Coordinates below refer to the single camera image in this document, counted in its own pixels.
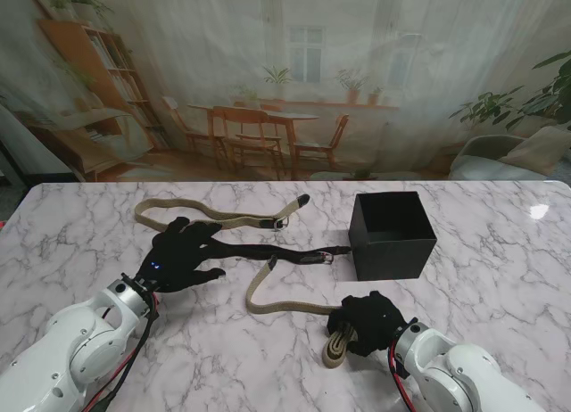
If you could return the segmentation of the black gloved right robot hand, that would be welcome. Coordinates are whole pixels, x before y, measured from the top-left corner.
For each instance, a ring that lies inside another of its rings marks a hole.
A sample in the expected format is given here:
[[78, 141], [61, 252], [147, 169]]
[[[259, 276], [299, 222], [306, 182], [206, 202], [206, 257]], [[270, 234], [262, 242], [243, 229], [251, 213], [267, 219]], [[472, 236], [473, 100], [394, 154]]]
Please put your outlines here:
[[379, 291], [371, 291], [364, 297], [349, 295], [328, 316], [329, 341], [323, 355], [329, 362], [335, 362], [347, 351], [366, 357], [376, 350], [386, 350], [417, 322], [416, 317], [407, 322]]

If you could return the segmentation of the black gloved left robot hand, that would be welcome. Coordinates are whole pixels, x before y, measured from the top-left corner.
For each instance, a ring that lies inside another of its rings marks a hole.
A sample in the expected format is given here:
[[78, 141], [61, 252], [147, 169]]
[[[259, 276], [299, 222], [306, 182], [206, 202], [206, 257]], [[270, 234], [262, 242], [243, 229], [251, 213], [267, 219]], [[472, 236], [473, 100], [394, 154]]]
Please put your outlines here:
[[135, 279], [149, 291], [175, 293], [223, 277], [221, 268], [197, 269], [209, 258], [206, 243], [220, 230], [220, 224], [177, 217], [153, 238]]

